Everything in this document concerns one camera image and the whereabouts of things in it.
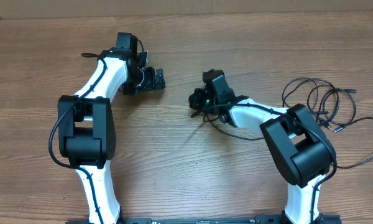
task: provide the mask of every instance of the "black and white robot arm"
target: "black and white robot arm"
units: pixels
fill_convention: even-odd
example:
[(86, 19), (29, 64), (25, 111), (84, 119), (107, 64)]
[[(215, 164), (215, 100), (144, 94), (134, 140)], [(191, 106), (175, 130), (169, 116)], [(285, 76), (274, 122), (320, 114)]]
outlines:
[[(74, 96), (62, 96), (58, 101), (58, 117), (61, 117), (78, 100), (72, 113), (67, 113), (59, 123), (58, 136), (61, 155), (69, 159), (85, 189), (90, 208), (86, 223), (118, 223), (121, 218), (110, 170), (116, 147), (111, 109), (115, 94), (118, 90), (124, 95), (135, 95), (140, 90), (165, 88), (162, 69), (155, 72), (146, 67), (149, 54), (137, 53), (138, 42), (132, 34), (118, 33), (116, 47), (97, 55), (97, 69), (87, 84)], [(79, 99), (97, 79), (93, 90)], [(75, 122), (82, 121), (91, 121), (93, 127), (75, 126)]]
[[(195, 89), (194, 94), (189, 97), (190, 107), (215, 114), (223, 123), (263, 134), (277, 169), (288, 182), (288, 200), (282, 219), (285, 223), (310, 223), (313, 187), (325, 178), (332, 160), (329, 150), (316, 136), (290, 119), (303, 123), (331, 147), (308, 110), (303, 105), (275, 108), (257, 103), (246, 96), (236, 97), (221, 70), (204, 73), (203, 81), (205, 88)], [(294, 145), (291, 138), (302, 134), (306, 138)], [(320, 186), (316, 191), (313, 207), (314, 220), (320, 215), (319, 188)]]

